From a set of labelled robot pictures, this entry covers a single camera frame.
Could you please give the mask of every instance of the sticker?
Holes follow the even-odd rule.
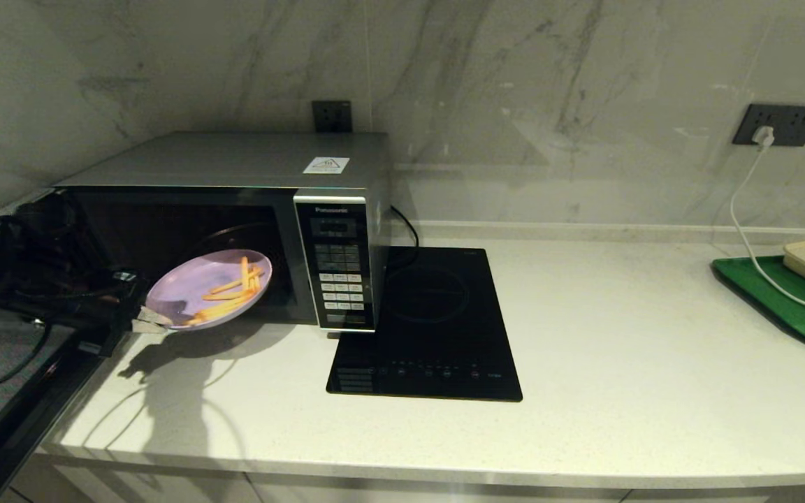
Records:
[[[349,157],[316,157],[303,170],[304,175],[339,175],[344,172]]]

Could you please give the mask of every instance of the countertop edge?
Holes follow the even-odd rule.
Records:
[[[741,244],[741,236],[731,226],[622,226],[454,220],[414,220],[412,223],[421,238]],[[404,238],[408,230],[404,223],[393,221],[393,233],[396,238]],[[805,241],[805,228],[748,226],[744,227],[744,233],[752,245],[784,245],[786,242]]]
[[[467,483],[481,485],[561,487],[574,489],[622,490],[715,490],[787,487],[805,485],[805,472],[770,475],[711,475],[639,477],[628,475],[543,474],[542,472],[481,471],[441,467],[387,467],[371,465],[335,465],[329,462],[287,462],[268,460],[186,458],[174,455],[134,455],[98,449],[65,449],[41,446],[36,454],[48,455],[55,465],[90,466],[103,462],[150,466],[157,470],[210,470],[246,472],[247,474],[340,477],[390,481],[425,481],[425,483]]]

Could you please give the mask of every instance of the microwave control panel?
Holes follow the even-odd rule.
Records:
[[[365,199],[298,201],[297,219],[322,328],[374,331]]]

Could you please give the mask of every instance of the green tray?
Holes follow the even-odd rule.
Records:
[[[782,264],[783,256],[758,257],[760,267],[782,289],[805,300],[805,278]],[[805,306],[783,296],[760,276],[750,258],[720,258],[711,264],[713,273],[739,296],[763,311],[792,335],[805,340]]]

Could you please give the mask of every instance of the wire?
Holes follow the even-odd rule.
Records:
[[[108,296],[111,293],[118,293],[122,290],[128,289],[132,284],[116,284],[116,286],[109,286],[107,289],[93,290],[90,292],[73,292],[73,293],[26,293],[22,290],[14,290],[14,293],[19,296],[26,297],[32,300],[71,300],[71,299],[85,299],[89,297]]]
[[[0,377],[0,384],[13,378],[17,375],[20,370],[23,370],[32,360],[39,354],[39,351],[42,351],[42,348],[45,346],[45,342],[48,341],[48,335],[52,333],[52,326],[49,324],[45,325],[45,332],[42,333],[42,337],[39,338],[39,342],[36,343],[36,347],[33,348],[33,351],[29,352],[29,355],[23,359],[22,362],[18,363],[13,369],[10,370],[9,373]]]
[[[409,222],[409,219],[406,219],[405,214],[403,214],[402,211],[397,210],[396,206],[391,206],[390,210],[392,210],[393,213],[399,214],[400,219],[402,219],[403,222],[405,222],[406,226],[409,226],[409,231],[411,231],[412,236],[415,237],[415,248],[419,248],[419,246],[421,246],[421,245],[419,244],[419,240],[418,240],[418,232],[415,231],[415,227],[412,226],[412,223]]]
[[[744,241],[744,247],[747,248],[747,254],[750,255],[750,260],[753,262],[753,267],[756,268],[757,272],[760,273],[760,276],[771,284],[774,289],[779,290],[785,297],[793,300],[793,302],[799,303],[799,305],[805,305],[805,300],[798,299],[797,297],[793,296],[787,290],[782,289],[780,284],[777,284],[772,278],[766,274],[766,271],[760,267],[760,262],[757,262],[757,256],[753,254],[753,249],[750,248],[750,242],[747,240],[747,236],[744,235],[744,229],[741,228],[741,224],[738,223],[738,219],[735,217],[735,198],[738,197],[738,193],[741,192],[741,189],[744,188],[744,185],[747,185],[747,182],[750,181],[751,176],[753,176],[753,172],[757,170],[757,166],[760,165],[760,159],[763,159],[763,156],[766,155],[767,150],[769,150],[769,146],[766,143],[763,143],[763,146],[760,148],[760,152],[757,153],[757,158],[754,159],[754,162],[750,166],[750,171],[747,172],[747,176],[745,176],[744,181],[741,182],[741,185],[738,185],[738,188],[735,189],[734,194],[732,194],[732,200],[729,201],[729,214],[732,216],[732,223],[734,223],[735,230],[738,231],[738,235],[741,236],[741,241]]]
[[[8,489],[12,491],[12,493],[16,494],[21,500],[26,501],[26,503],[33,503],[33,500],[29,499],[29,497],[24,496],[22,493],[20,493],[19,490],[14,489],[14,487],[9,486]]]

